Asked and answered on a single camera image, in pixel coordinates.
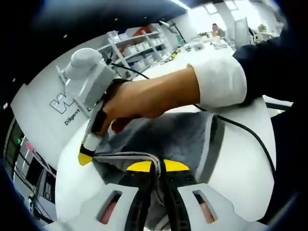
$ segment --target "person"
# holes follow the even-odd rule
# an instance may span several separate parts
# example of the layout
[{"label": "person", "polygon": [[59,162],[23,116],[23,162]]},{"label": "person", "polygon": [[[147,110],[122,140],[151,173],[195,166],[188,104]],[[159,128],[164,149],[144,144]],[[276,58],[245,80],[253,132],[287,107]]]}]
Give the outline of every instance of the person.
[{"label": "person", "polygon": [[249,103],[262,95],[294,102],[271,119],[277,168],[272,197],[261,219],[268,223],[294,194],[301,195],[303,187],[300,105],[305,97],[299,78],[305,59],[295,35],[291,28],[284,28],[280,37],[241,47],[233,56],[188,65],[158,78],[126,82],[103,109],[107,113],[104,127],[113,121],[112,129],[121,131],[136,115],[156,118],[169,109],[197,103],[211,109]]},{"label": "person", "polygon": [[224,31],[220,29],[216,23],[212,24],[212,35],[223,37],[225,35]]}]

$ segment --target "ceiling light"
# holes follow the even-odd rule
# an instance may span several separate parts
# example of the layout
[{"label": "ceiling light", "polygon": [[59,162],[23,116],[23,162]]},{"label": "ceiling light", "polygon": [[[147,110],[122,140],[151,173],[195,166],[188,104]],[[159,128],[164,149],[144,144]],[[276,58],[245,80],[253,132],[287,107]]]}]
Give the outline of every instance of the ceiling light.
[{"label": "ceiling light", "polygon": [[170,1],[172,1],[172,2],[174,2],[174,3],[176,3],[176,4],[178,4],[180,7],[184,8],[184,9],[187,10],[187,11],[190,11],[190,10],[191,10],[188,6],[186,6],[184,3],[180,2],[179,0],[170,0]]}]

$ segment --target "shirt cuff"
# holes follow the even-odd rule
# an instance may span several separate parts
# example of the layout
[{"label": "shirt cuff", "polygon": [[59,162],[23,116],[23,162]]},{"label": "shirt cuff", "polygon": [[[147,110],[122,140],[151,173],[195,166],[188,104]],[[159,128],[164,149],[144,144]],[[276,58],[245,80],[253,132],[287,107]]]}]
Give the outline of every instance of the shirt cuff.
[{"label": "shirt cuff", "polygon": [[232,56],[213,57],[194,69],[200,90],[200,106],[217,108],[242,103],[247,94],[245,72]]}]

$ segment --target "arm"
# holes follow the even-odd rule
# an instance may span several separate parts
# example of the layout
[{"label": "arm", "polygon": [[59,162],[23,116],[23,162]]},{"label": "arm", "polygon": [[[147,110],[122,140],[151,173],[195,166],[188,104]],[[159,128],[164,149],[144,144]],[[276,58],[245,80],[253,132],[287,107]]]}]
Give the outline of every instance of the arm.
[{"label": "arm", "polygon": [[262,95],[284,101],[295,100],[296,78],[300,74],[291,44],[294,42],[284,31],[278,38],[243,46],[234,53],[233,57],[245,73],[245,102]]}]

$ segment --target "white workbench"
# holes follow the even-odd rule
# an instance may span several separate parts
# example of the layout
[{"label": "white workbench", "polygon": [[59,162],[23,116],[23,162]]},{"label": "white workbench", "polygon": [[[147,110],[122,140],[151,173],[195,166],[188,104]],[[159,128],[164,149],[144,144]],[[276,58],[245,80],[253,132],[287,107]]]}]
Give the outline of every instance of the white workbench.
[{"label": "white workbench", "polygon": [[[158,77],[185,68],[187,63],[201,62],[212,55],[232,55],[231,48],[215,50],[209,44],[201,51],[181,52],[163,65],[155,65],[144,72],[148,77]],[[173,109],[170,112],[198,111],[193,106]],[[264,142],[276,165],[275,140],[262,98],[247,108],[229,107],[219,114],[242,123],[252,129]],[[81,204],[102,190],[104,182],[92,163],[82,167],[78,163],[78,152],[87,123],[72,137],[63,150],[58,165],[55,202],[58,219],[66,220],[80,211]],[[247,220],[261,218],[268,207],[273,178],[268,160],[256,141],[248,132],[226,124],[222,147],[209,185],[234,204],[235,212]]]}]

